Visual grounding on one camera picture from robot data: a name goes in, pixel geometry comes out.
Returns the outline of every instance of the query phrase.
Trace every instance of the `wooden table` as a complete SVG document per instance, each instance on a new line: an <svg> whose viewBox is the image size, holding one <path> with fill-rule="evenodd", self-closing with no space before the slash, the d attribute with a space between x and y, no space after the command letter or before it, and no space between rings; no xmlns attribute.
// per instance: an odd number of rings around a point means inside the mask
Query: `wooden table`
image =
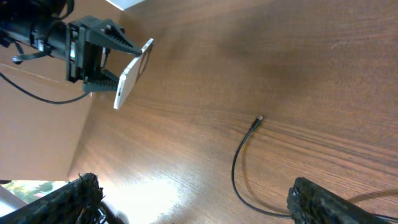
<svg viewBox="0 0 398 224"><path fill-rule="evenodd" d="M155 47L120 111L91 109L70 172L94 172L130 223L293 223L306 177L361 208L398 216L398 1L147 0L121 25ZM113 53L120 73L131 57Z"/></svg>

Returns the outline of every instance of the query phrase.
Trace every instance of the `black cable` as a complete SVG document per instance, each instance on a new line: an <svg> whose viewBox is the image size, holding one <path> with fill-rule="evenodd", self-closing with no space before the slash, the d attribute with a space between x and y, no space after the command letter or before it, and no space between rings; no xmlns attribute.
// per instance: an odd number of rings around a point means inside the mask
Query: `black cable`
<svg viewBox="0 0 398 224"><path fill-rule="evenodd" d="M261 121L262 121L263 117L260 116L258 117L252 124L251 128L249 129L248 133L245 135L245 137L243 138L243 140L241 141L238 149L235 152L235 156L234 156L234 161L232 162L232 171L231 171L231 180L232 180L232 186L234 187L234 191L236 193L236 195L238 196L238 198L245 204L247 205L249 208L253 209L254 211L257 211L259 213L265 214L265 215L269 215L272 217L277 217L277 218L292 218L290 215L284 215L284 214L278 214L278 213L273 213L273 212L267 212L264 211L263 209L257 208L253 205L251 205L250 203L248 203L247 201L245 201L242 196L239 194L236 185L235 185L235 164L236 164L236 159L238 158L239 152L242 149L242 146L244 145L244 143L246 142L246 140L248 140L249 136L251 135L251 133L256 130L256 128L260 125Z"/></svg>
<svg viewBox="0 0 398 224"><path fill-rule="evenodd" d="M373 214L375 217L381 218L384 221L387 222L393 222L393 223L398 223L398 218L394 218L394 217L389 217L387 215L379 215L379 214Z"/></svg>
<svg viewBox="0 0 398 224"><path fill-rule="evenodd" d="M42 52L36 52L36 53L29 54L29 55L19 54L17 56L13 56L12 57L12 62L14 62L15 64L19 65L25 60L33 60L33 59L49 56L50 54L51 54L51 48L50 47L46 47L45 50L42 51Z"/></svg>
<svg viewBox="0 0 398 224"><path fill-rule="evenodd" d="M67 11L66 11L65 15L63 15L61 17L55 17L55 19L59 19L59 20L65 19L73 12L74 8L75 8L75 0L68 0L67 1Z"/></svg>
<svg viewBox="0 0 398 224"><path fill-rule="evenodd" d="M11 84L12 86L14 86L15 88L17 88L18 90L20 90L21 92L25 93L26 95L29 95L29 96L35 98L36 100L40 100L40 101L43 101L43 102L46 102L46 103L55 104L55 105L62 105L62 104L67 104L67 103L73 103L73 102L78 101L78 100L80 100L80 99L82 99L82 98L84 98L85 96L87 96L87 95L90 94L89 92L88 92L88 93L84 93L83 95L79 96L78 98L75 98L75 99L72 99L72 100L67 100L67 101L51 101L51 100L46 100L46 99L43 99L43 98L41 98L41 97L38 97L38 96L36 96L36 95L33 95L33 94L29 93L28 91L26 91L26 90L24 90L23 88L21 88L19 85L15 84L15 83L12 82L11 80L9 80L9 79L8 79L5 75L3 75L1 72L0 72L0 77L3 78L3 79L4 79L5 81L7 81L8 83L10 83L10 84Z"/></svg>
<svg viewBox="0 0 398 224"><path fill-rule="evenodd" d="M42 40L44 40L44 42L47 42L48 41L48 39L49 39L49 36L50 36L50 34L51 34L51 31L52 31L52 29L56 26L56 25L59 25L59 24L61 24L62 23L62 21L60 21L60 20L53 20L51 23L50 23L50 25L49 25L49 28L45 31L45 33L44 33L44 35L42 36Z"/></svg>
<svg viewBox="0 0 398 224"><path fill-rule="evenodd" d="M24 54L25 54L25 53L24 53L24 49L22 49L22 47L21 47L15 40L13 40L12 42L15 44L15 47L17 48L19 55L24 55ZM16 61L12 60L12 61L13 61L16 65L20 65L20 64L22 63L21 60L16 60Z"/></svg>

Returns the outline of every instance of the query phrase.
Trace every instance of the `white phone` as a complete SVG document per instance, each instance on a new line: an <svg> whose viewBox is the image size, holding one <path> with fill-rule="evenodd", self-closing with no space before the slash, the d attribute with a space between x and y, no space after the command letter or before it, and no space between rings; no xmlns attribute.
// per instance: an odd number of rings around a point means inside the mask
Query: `white phone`
<svg viewBox="0 0 398 224"><path fill-rule="evenodd" d="M124 69L120 78L118 90L116 91L116 97L114 99L113 108L118 110L122 107L127 96L130 94L132 88L141 77L144 72L150 52L154 46L154 40L151 38L147 43L141 48L142 54L139 57L135 57L130 64Z"/></svg>

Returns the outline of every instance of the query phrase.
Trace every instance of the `cable connector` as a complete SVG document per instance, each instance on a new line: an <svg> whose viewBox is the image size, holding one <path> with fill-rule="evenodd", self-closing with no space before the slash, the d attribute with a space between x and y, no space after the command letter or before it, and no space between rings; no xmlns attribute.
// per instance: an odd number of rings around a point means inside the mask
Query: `cable connector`
<svg viewBox="0 0 398 224"><path fill-rule="evenodd" d="M262 119L264 119L263 115L260 115L256 120L252 123L250 130L254 131L260 126Z"/></svg>

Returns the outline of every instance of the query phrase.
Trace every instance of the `robotic arm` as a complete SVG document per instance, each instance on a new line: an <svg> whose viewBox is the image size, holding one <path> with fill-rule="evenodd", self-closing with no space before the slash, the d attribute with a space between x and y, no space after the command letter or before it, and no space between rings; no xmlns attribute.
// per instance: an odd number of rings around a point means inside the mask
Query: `robotic arm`
<svg viewBox="0 0 398 224"><path fill-rule="evenodd" d="M67 12L60 17L65 5ZM12 58L16 64L44 56L64 60L66 79L73 83L83 80L87 93L116 91L119 78L104 68L108 54L119 50L138 57L141 48L111 19L86 16L62 22L73 8L73 0L0 0L0 45L16 45L19 55ZM26 55L19 43L40 52Z"/></svg>

